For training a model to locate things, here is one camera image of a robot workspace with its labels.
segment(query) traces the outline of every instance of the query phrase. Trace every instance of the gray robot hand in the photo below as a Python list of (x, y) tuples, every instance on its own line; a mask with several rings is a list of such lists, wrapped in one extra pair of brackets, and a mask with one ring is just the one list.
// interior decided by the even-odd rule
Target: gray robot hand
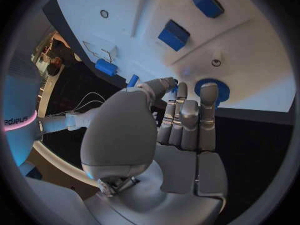
[(215, 102), (218, 86), (206, 83), (200, 91), (200, 109), (195, 100), (187, 100), (187, 85), (182, 82), (171, 92), (157, 141), (187, 151), (214, 151), (216, 146)]
[(176, 86), (168, 77), (124, 88), (97, 110), (81, 144), (81, 164), (95, 180), (139, 175), (152, 163), (157, 139), (151, 105)]

